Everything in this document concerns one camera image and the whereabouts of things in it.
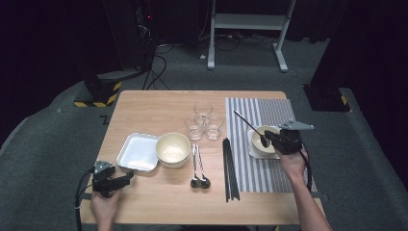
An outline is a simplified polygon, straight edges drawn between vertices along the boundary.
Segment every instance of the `striped placemat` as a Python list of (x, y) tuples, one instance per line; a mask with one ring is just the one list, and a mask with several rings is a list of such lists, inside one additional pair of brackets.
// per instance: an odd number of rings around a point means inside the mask
[(225, 98), (227, 137), (231, 142), (237, 181), (241, 192), (292, 193), (279, 160), (255, 159), (249, 155), (248, 125), (279, 125), (294, 119), (289, 99)]

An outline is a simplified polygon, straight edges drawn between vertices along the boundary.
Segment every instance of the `chopsticks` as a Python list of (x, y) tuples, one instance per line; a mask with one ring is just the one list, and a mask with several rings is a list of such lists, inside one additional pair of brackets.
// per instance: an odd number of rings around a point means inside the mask
[(225, 197), (226, 202), (234, 197), (240, 200), (240, 190), (238, 189), (237, 176), (235, 174), (234, 160), (230, 141), (225, 138), (222, 141), (222, 151), (224, 160), (224, 179), (225, 179)]

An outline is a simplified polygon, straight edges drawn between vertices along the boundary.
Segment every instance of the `person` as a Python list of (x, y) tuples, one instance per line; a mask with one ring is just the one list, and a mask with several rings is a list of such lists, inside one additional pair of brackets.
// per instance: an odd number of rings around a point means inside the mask
[[(276, 149), (280, 157), (282, 168), (291, 182), (299, 216), (300, 229), (308, 230), (332, 230), (329, 222), (320, 210), (315, 199), (309, 193), (303, 178), (305, 163), (299, 153), (283, 155)], [(91, 210), (96, 218), (98, 231), (112, 231), (113, 223), (118, 208), (118, 200), (121, 190), (114, 193), (111, 198), (103, 197), (99, 192), (93, 192), (91, 198)]]

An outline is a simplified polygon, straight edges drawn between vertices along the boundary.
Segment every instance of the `spoon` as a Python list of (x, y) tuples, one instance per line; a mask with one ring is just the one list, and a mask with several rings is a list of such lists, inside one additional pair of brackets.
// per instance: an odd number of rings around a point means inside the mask
[(249, 125), (249, 127), (251, 127), (256, 133), (258, 133), (258, 135), (261, 137), (261, 144), (263, 147), (269, 147), (270, 146), (270, 141), (268, 141), (268, 139), (265, 137), (265, 135), (262, 135), (261, 133), (259, 133), (248, 121), (246, 121), (246, 119), (237, 111), (234, 111), (234, 113), (239, 116), (246, 124)]
[(211, 186), (211, 182), (210, 182), (210, 179), (208, 179), (204, 175), (204, 168), (203, 168), (203, 163), (201, 161), (200, 148), (198, 147), (198, 145), (196, 145), (195, 148), (197, 148), (198, 161), (200, 162), (201, 173), (203, 174), (203, 178), (201, 179), (201, 188), (207, 189), (207, 188), (209, 188)]
[(193, 188), (197, 188), (200, 186), (200, 180), (197, 177), (197, 167), (195, 164), (195, 144), (192, 145), (192, 162), (194, 164), (194, 177), (192, 178), (190, 185)]

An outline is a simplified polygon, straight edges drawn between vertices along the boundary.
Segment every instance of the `small bowl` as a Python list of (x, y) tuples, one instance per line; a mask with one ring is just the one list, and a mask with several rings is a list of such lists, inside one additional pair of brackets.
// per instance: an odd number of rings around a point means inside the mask
[(156, 155), (166, 167), (180, 167), (190, 155), (190, 141), (180, 133), (162, 135), (156, 144)]
[[(261, 134), (264, 134), (266, 130), (269, 130), (270, 132), (275, 133), (275, 134), (279, 134), (278, 127), (274, 127), (274, 126), (264, 125), (264, 126), (261, 126), (261, 127), (256, 128), (256, 130), (257, 130), (259, 133), (261, 133)], [(264, 146), (262, 145), (262, 143), (261, 143), (261, 137), (260, 137), (259, 134), (256, 133), (255, 131), (254, 131), (253, 134), (252, 134), (252, 143), (254, 144), (254, 146), (255, 146), (258, 150), (260, 150), (260, 151), (262, 151), (262, 152), (265, 152), (265, 153), (275, 153), (275, 149), (273, 148), (272, 145), (270, 145), (269, 147), (264, 147)]]

